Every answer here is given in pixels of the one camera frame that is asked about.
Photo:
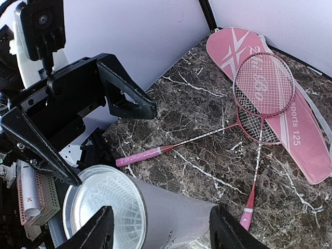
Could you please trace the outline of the pink racket bag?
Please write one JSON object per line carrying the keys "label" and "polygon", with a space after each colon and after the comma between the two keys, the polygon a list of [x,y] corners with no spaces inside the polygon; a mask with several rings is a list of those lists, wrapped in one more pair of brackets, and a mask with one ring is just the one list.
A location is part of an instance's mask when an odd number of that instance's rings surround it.
{"label": "pink racket bag", "polygon": [[314,118],[287,64],[268,47],[263,35],[231,27],[207,40],[212,61],[233,81],[241,106],[268,114],[267,124],[298,165],[308,183],[331,177],[331,157]]}

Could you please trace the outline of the clear tube lid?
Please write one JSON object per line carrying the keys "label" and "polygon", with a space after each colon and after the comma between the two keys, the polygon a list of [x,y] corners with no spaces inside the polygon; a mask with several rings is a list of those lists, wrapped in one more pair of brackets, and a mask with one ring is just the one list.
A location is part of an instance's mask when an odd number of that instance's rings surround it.
{"label": "clear tube lid", "polygon": [[114,213],[114,248],[142,248],[146,237],[145,204],[134,181],[106,165],[78,174],[80,186],[69,186],[63,203],[63,227],[70,239],[103,206]]}

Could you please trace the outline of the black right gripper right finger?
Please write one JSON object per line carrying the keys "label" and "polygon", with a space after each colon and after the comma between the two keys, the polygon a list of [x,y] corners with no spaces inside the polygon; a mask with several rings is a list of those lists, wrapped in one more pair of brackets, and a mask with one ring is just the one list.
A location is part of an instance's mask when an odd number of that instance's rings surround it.
{"label": "black right gripper right finger", "polygon": [[221,205],[212,207],[209,224],[211,249],[268,249]]}

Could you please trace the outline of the white shuttlecock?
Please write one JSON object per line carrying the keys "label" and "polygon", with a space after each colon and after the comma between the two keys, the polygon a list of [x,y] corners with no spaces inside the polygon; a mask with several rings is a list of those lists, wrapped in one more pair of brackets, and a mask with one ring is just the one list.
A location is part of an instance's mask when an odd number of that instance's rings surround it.
{"label": "white shuttlecock", "polygon": [[137,248],[141,242],[141,206],[133,184],[120,173],[103,173],[88,178],[81,203],[80,221],[86,222],[102,206],[114,212],[114,248]]}

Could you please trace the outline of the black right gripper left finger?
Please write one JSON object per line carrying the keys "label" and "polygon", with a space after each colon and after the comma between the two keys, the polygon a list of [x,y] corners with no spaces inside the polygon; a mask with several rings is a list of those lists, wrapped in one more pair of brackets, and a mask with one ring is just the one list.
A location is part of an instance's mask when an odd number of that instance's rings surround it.
{"label": "black right gripper left finger", "polygon": [[114,245],[114,212],[102,206],[69,240],[58,248],[112,249]]}

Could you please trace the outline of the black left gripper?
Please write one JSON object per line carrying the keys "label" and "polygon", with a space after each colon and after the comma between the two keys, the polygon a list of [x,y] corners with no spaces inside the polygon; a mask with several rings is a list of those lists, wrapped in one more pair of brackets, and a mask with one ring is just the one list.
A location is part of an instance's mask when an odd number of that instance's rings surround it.
{"label": "black left gripper", "polygon": [[10,101],[1,128],[28,150],[24,160],[39,173],[69,185],[82,184],[58,151],[85,132],[84,116],[108,103],[109,113],[154,119],[156,104],[129,76],[116,56],[82,58]]}

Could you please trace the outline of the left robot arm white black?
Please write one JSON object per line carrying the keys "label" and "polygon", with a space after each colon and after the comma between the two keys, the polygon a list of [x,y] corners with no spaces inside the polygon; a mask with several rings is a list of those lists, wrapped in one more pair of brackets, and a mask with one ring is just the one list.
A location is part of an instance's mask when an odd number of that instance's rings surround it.
{"label": "left robot arm white black", "polygon": [[18,1],[14,17],[1,27],[1,152],[78,186],[60,151],[84,133],[84,118],[107,106],[153,119],[156,105],[113,54],[67,63],[62,1]]}

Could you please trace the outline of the pink racket top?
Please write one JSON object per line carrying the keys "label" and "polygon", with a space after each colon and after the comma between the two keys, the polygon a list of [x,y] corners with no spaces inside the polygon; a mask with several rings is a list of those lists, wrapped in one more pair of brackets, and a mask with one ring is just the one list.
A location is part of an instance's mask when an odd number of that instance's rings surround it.
{"label": "pink racket top", "polygon": [[[261,119],[284,113],[295,95],[295,81],[287,64],[277,55],[259,52],[248,56],[233,80],[233,95],[238,107]],[[258,141],[253,187],[242,213],[240,224],[249,230],[255,202],[255,188],[259,170],[262,138]]]}

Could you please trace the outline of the pink racket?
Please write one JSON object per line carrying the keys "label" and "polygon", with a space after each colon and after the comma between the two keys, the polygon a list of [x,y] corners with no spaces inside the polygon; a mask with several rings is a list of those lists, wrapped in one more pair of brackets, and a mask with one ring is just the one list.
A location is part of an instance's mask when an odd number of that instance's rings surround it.
{"label": "pink racket", "polygon": [[[284,113],[295,95],[295,81],[287,64],[277,55],[259,52],[248,56],[233,80],[233,95],[238,107],[261,119]],[[249,230],[255,202],[255,188],[259,170],[262,138],[258,141],[253,187],[242,213],[240,224]]]}
{"label": "pink racket", "polygon": [[116,166],[121,168],[121,167],[130,165],[130,164],[133,164],[133,163],[148,160],[148,159],[157,157],[159,155],[165,154],[166,152],[168,152],[178,146],[202,139],[204,137],[213,135],[218,132],[225,131],[227,129],[230,129],[230,128],[233,128],[236,126],[240,127],[241,130],[244,132],[244,134],[255,142],[258,142],[259,138],[261,137],[262,143],[264,145],[280,144],[280,141],[279,141],[277,135],[266,122],[264,123],[263,130],[260,129],[261,128],[261,119],[258,116],[249,114],[239,107],[236,109],[236,111],[237,111],[237,122],[234,124],[208,132],[203,135],[196,136],[194,138],[180,142],[175,145],[159,146],[156,148],[145,150],[141,153],[137,153],[137,154],[134,154],[131,156],[116,159]]}

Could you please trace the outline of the white shuttlecock tube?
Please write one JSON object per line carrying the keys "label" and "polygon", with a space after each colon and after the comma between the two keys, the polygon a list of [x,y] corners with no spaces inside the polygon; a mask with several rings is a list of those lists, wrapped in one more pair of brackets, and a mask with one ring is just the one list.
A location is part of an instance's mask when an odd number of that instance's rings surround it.
{"label": "white shuttlecock tube", "polygon": [[114,212],[114,248],[179,248],[209,231],[216,205],[183,196],[106,165],[78,174],[63,204],[63,227],[71,238],[102,207]]}

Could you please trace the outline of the pink racket bottom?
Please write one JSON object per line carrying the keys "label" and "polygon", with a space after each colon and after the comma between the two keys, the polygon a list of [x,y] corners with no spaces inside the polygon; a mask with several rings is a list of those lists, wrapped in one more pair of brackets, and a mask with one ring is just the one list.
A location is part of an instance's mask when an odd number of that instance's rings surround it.
{"label": "pink racket bottom", "polygon": [[264,123],[263,130],[260,129],[261,128],[261,119],[258,116],[249,114],[239,107],[236,109],[236,111],[237,111],[237,122],[234,124],[208,132],[203,135],[196,136],[194,138],[180,142],[175,145],[159,146],[156,148],[145,150],[141,153],[137,153],[137,154],[134,154],[131,156],[116,159],[116,166],[121,168],[121,167],[130,165],[130,164],[133,164],[133,163],[148,160],[148,159],[157,157],[159,155],[165,154],[166,152],[168,152],[178,146],[202,139],[204,137],[213,135],[218,132],[225,131],[227,129],[230,129],[230,128],[233,128],[236,126],[240,127],[241,130],[244,132],[244,134],[255,142],[258,142],[259,138],[261,137],[262,143],[264,145],[280,144],[280,141],[279,141],[277,135],[266,122]]}

